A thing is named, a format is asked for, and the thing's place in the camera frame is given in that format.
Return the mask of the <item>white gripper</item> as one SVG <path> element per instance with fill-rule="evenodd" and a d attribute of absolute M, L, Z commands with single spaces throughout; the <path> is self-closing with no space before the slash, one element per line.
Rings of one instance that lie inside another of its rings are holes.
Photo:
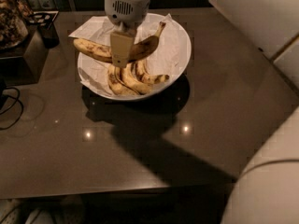
<path fill-rule="evenodd" d="M 125 68 L 135 42 L 135 31 L 147 16 L 150 0 L 105 0 L 104 4 L 113 24 L 110 34 L 112 63 Z"/>

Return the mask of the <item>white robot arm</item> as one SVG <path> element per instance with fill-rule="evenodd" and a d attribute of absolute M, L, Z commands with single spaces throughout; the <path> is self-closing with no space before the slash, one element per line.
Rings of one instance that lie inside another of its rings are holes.
<path fill-rule="evenodd" d="M 132 163 L 108 190 L 203 194 L 196 224 L 298 224 L 298 134 L 278 134 L 297 94 L 274 62 L 298 30 L 299 0 L 151 0 L 175 8 L 194 60 L 161 94 L 111 107 Z"/>

